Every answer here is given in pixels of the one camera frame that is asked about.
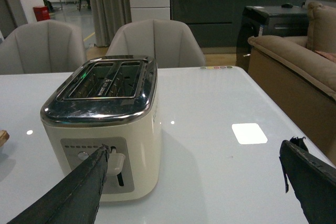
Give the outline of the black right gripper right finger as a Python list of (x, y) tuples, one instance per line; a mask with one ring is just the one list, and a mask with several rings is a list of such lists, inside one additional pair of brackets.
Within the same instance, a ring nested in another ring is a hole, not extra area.
[(309, 153), (304, 137), (281, 143), (279, 159), (308, 223), (335, 223), (335, 168)]

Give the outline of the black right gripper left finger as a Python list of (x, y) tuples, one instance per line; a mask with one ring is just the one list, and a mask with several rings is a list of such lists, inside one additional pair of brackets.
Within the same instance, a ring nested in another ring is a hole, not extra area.
[(109, 148), (101, 145), (9, 223), (94, 223), (106, 181), (109, 153)]

